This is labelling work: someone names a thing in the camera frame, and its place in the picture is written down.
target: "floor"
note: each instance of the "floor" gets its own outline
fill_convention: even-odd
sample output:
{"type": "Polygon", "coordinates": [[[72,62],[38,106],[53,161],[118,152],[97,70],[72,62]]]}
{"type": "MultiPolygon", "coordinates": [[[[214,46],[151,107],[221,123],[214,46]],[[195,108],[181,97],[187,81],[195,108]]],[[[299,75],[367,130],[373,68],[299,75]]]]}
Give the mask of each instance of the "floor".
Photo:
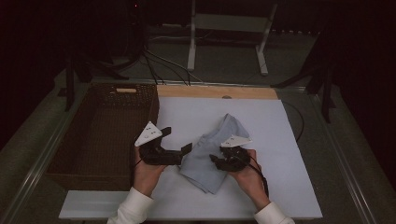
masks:
{"type": "MultiPolygon", "coordinates": [[[[163,31],[165,36],[169,34],[171,33],[163,31]]],[[[180,33],[177,38],[172,39],[158,36],[152,38],[148,45],[150,52],[181,66],[187,65],[187,38],[180,33]]],[[[191,77],[191,84],[268,87],[298,74],[316,39],[310,35],[270,34],[265,49],[269,70],[267,77],[260,74],[253,45],[255,40],[254,36],[240,35],[230,38],[209,34],[205,40],[198,42],[195,70],[192,73],[196,78],[191,77]]],[[[186,71],[179,66],[149,54],[148,57],[157,61],[150,62],[157,75],[164,80],[164,84],[183,84],[179,76],[187,80],[186,71]]],[[[147,61],[143,57],[120,73],[131,81],[153,82],[147,61]]],[[[96,78],[107,77],[97,73],[96,78]]],[[[327,124],[318,112],[320,95],[304,93],[308,80],[306,78],[286,89],[276,90],[278,97],[285,103],[295,135],[302,133],[298,140],[299,149],[323,213],[323,218],[296,220],[296,223],[396,223],[395,191],[379,168],[337,87],[332,87],[335,108],[331,109],[332,123],[327,124]]],[[[41,102],[0,153],[2,215],[13,202],[23,179],[33,172],[31,167],[51,139],[60,119],[66,114],[65,99],[57,96],[59,89],[64,87],[64,73],[57,76],[55,81],[55,89],[41,102]]],[[[35,188],[28,193],[30,198],[25,203],[18,204],[17,208],[20,209],[14,213],[15,218],[11,223],[106,223],[105,220],[60,220],[58,215],[66,191],[44,176],[34,180],[34,183],[35,188]]]]}

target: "white board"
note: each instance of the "white board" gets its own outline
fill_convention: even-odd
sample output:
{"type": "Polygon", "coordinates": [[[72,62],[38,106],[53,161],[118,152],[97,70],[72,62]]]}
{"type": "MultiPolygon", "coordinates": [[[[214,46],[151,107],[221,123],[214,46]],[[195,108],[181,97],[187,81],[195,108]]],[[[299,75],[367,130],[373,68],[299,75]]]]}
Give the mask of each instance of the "white board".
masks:
{"type": "MultiPolygon", "coordinates": [[[[268,181],[270,200],[289,217],[322,217],[285,109],[279,100],[160,97],[157,127],[172,127],[172,133],[163,139],[162,146],[180,149],[190,142],[195,144],[203,134],[216,129],[227,113],[239,119],[250,134],[253,142],[244,147],[257,150],[258,162],[268,181]]],[[[90,198],[87,195],[92,194],[93,197],[95,193],[70,191],[60,218],[76,218],[76,202],[72,198],[81,198],[79,194],[90,198]]],[[[101,192],[100,195],[120,199],[125,192],[101,192]]],[[[151,220],[252,219],[256,212],[249,197],[232,177],[227,176],[218,193],[213,195],[196,188],[178,173],[176,166],[164,170],[152,198],[155,204],[148,212],[151,220]]],[[[103,211],[105,209],[99,203],[101,217],[115,214],[117,203],[109,199],[102,201],[113,201],[114,207],[108,206],[103,211]]],[[[91,202],[89,199],[79,200],[80,204],[91,202]]],[[[97,211],[92,210],[94,208],[87,209],[89,217],[84,218],[100,217],[97,211]]]]}

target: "gray cloth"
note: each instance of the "gray cloth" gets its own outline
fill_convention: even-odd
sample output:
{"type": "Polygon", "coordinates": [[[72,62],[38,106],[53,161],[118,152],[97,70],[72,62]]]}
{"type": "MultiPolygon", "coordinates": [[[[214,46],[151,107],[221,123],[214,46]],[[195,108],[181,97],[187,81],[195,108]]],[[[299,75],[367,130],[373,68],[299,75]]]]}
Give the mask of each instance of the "gray cloth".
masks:
{"type": "Polygon", "coordinates": [[[209,154],[224,158],[219,147],[232,134],[249,137],[248,132],[239,120],[227,114],[220,126],[211,133],[203,135],[192,148],[192,151],[184,157],[180,173],[205,193],[211,192],[215,194],[219,190],[227,172],[218,170],[215,163],[210,160],[209,154]]]}

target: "black wire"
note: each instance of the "black wire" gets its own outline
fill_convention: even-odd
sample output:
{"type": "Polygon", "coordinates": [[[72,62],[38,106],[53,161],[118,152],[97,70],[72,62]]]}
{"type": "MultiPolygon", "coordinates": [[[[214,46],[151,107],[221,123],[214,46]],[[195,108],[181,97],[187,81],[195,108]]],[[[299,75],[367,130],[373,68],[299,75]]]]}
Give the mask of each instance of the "black wire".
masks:
{"type": "Polygon", "coordinates": [[[135,168],[136,165],[139,164],[142,160],[143,160],[143,159],[140,159],[139,161],[137,161],[137,162],[134,164],[134,168],[135,168]]]}
{"type": "Polygon", "coordinates": [[[149,71],[150,71],[154,81],[155,81],[155,84],[158,85],[157,78],[159,78],[163,82],[163,85],[165,85],[163,78],[158,76],[158,74],[154,71],[154,68],[152,67],[151,62],[149,61],[149,57],[145,53],[143,53],[143,57],[145,57],[146,61],[148,62],[148,68],[149,68],[149,71]]]}
{"type": "MultiPolygon", "coordinates": [[[[209,31],[206,35],[204,36],[197,36],[195,37],[195,39],[197,40],[204,40],[205,38],[207,38],[208,36],[210,36],[210,34],[213,33],[213,30],[209,31]]],[[[151,39],[149,39],[149,41],[153,41],[153,40],[157,40],[157,39],[190,39],[191,37],[189,35],[186,36],[171,36],[171,35],[158,35],[158,36],[154,36],[151,39]]]]}
{"type": "Polygon", "coordinates": [[[158,62],[158,61],[155,61],[155,60],[153,60],[153,59],[150,59],[150,60],[152,60],[153,62],[158,63],[158,64],[160,64],[160,65],[162,65],[162,66],[168,68],[168,69],[171,70],[173,73],[175,73],[178,77],[180,77],[180,79],[184,82],[184,84],[185,84],[186,86],[189,85],[189,84],[186,83],[186,80],[184,80],[184,78],[183,78],[177,71],[175,71],[173,68],[171,68],[170,66],[168,66],[168,65],[166,65],[166,64],[164,64],[164,63],[160,63],[160,62],[158,62]]]}
{"type": "Polygon", "coordinates": [[[259,169],[260,169],[260,171],[262,170],[262,168],[260,168],[260,165],[259,165],[259,163],[252,157],[252,156],[249,156],[251,159],[253,159],[254,160],[254,162],[256,162],[256,164],[257,164],[257,167],[259,167],[259,169]]]}
{"type": "Polygon", "coordinates": [[[248,165],[250,168],[252,168],[261,178],[262,178],[262,184],[264,185],[264,190],[265,193],[267,194],[267,197],[270,196],[269,194],[269,190],[268,190],[268,183],[267,183],[267,179],[265,178],[265,176],[262,174],[262,171],[257,169],[256,167],[254,167],[252,164],[245,162],[244,160],[242,160],[240,157],[233,155],[234,158],[237,158],[239,161],[241,161],[242,163],[244,163],[245,165],[248,165]]]}
{"type": "MultiPolygon", "coordinates": [[[[150,54],[150,55],[152,55],[153,57],[156,57],[156,58],[158,58],[158,59],[161,59],[161,60],[163,60],[164,61],[164,59],[162,58],[162,57],[160,57],[160,56],[157,56],[157,55],[155,55],[155,54],[153,54],[153,53],[151,53],[150,51],[148,51],[148,50],[145,50],[145,52],[147,52],[148,54],[150,54]]],[[[176,66],[178,66],[178,67],[181,67],[181,68],[183,68],[182,66],[179,66],[178,64],[176,64],[176,63],[172,63],[172,64],[174,64],[174,65],[176,65],[176,66]]],[[[185,69],[186,71],[187,71],[187,78],[188,78],[188,82],[189,82],[189,86],[191,85],[190,84],[190,72],[187,70],[187,69],[185,69]]]]}
{"type": "Polygon", "coordinates": [[[145,50],[145,52],[147,52],[148,54],[150,54],[150,55],[152,55],[152,56],[154,56],[154,57],[156,57],[156,58],[158,58],[158,59],[161,59],[161,60],[163,60],[163,61],[165,61],[165,62],[167,62],[167,63],[171,63],[171,64],[173,64],[173,65],[175,65],[175,66],[177,66],[177,67],[179,67],[179,68],[182,68],[182,69],[183,69],[184,71],[186,71],[187,74],[188,74],[189,85],[191,85],[191,83],[190,83],[191,77],[193,77],[193,78],[197,79],[198,81],[204,83],[200,78],[194,76],[187,68],[181,66],[180,64],[173,63],[173,62],[171,62],[171,61],[169,61],[169,60],[166,60],[166,59],[164,59],[164,58],[162,58],[162,57],[160,57],[160,56],[158,56],[158,55],[153,54],[152,52],[150,52],[150,51],[148,51],[148,50],[145,50]]]}
{"type": "Polygon", "coordinates": [[[304,117],[303,117],[303,115],[301,114],[300,110],[299,110],[297,107],[295,107],[294,105],[289,104],[288,102],[284,102],[284,101],[282,101],[282,103],[284,103],[285,105],[288,105],[288,106],[290,106],[291,108],[293,108],[295,111],[297,111],[298,115],[300,116],[301,123],[302,123],[301,126],[302,126],[302,127],[301,127],[301,130],[300,130],[300,133],[299,133],[299,134],[297,135],[297,137],[296,137],[296,142],[298,142],[298,141],[300,140],[301,135],[303,135],[304,128],[305,128],[304,117]]]}
{"type": "Polygon", "coordinates": [[[107,67],[111,68],[111,69],[114,69],[114,70],[125,70],[125,69],[127,69],[129,67],[134,66],[137,63],[137,61],[138,61],[138,58],[136,58],[134,60],[131,59],[131,58],[128,58],[128,62],[126,62],[126,63],[109,65],[107,67]]]}
{"type": "Polygon", "coordinates": [[[214,35],[215,33],[216,32],[213,32],[211,34],[211,35],[213,35],[216,38],[215,40],[207,39],[208,36],[206,36],[205,38],[202,38],[202,39],[198,39],[198,40],[201,40],[202,42],[204,42],[207,45],[210,45],[211,43],[223,44],[223,45],[231,45],[231,44],[235,44],[236,45],[236,44],[238,44],[238,42],[244,41],[245,39],[247,39],[247,37],[252,36],[252,34],[243,33],[243,35],[240,35],[239,37],[234,38],[232,40],[223,40],[222,37],[218,37],[218,36],[214,35]]]}
{"type": "Polygon", "coordinates": [[[248,77],[247,79],[245,79],[245,81],[242,83],[242,87],[244,87],[246,84],[247,84],[247,82],[251,79],[251,78],[253,78],[254,76],[256,76],[256,74],[253,74],[253,75],[251,75],[250,77],[248,77]]]}

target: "black mount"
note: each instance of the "black mount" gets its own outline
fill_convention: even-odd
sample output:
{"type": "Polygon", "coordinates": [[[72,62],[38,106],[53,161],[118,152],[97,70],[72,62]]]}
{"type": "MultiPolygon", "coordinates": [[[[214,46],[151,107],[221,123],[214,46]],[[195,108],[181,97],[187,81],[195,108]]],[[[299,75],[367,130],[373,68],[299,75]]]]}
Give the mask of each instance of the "black mount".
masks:
{"type": "Polygon", "coordinates": [[[182,147],[180,151],[166,150],[161,147],[161,141],[172,132],[172,129],[167,127],[162,129],[161,132],[163,133],[161,137],[140,146],[140,158],[150,165],[180,165],[183,156],[191,152],[192,143],[182,147]]]}
{"type": "Polygon", "coordinates": [[[249,163],[250,157],[246,149],[241,147],[220,147],[224,159],[215,155],[209,155],[219,170],[227,172],[238,172],[243,170],[249,163]]]}

